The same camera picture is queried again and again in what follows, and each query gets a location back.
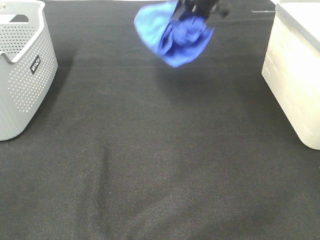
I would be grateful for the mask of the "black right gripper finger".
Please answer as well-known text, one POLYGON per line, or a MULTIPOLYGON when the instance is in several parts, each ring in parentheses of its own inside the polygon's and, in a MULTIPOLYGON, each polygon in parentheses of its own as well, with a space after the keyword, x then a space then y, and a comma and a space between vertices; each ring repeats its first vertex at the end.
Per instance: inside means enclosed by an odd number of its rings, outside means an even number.
POLYGON ((198 11, 198 15, 199 15, 201 18, 203 18, 204 21, 207 21, 207 20, 209 19, 211 13, 212 13, 212 10, 208 10, 208 9, 206 9, 206 10, 200 9, 200 10, 198 11))

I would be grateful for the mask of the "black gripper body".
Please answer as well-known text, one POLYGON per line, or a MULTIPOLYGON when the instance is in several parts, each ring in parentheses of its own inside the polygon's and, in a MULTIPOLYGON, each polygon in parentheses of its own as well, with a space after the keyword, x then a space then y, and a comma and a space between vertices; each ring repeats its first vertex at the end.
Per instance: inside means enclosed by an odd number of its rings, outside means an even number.
POLYGON ((212 10, 211 13, 218 14, 220 17, 225 18, 230 10, 220 4, 219 0, 179 0, 177 7, 184 6, 188 14, 199 16, 199 10, 212 10))

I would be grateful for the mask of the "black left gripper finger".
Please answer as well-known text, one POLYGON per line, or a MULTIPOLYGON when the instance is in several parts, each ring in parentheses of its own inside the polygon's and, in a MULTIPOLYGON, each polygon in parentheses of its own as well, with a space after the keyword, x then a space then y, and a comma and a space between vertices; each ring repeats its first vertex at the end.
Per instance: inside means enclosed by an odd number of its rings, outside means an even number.
POLYGON ((186 8, 184 6, 179 6, 171 16, 171 21, 181 21, 185 16, 186 8))

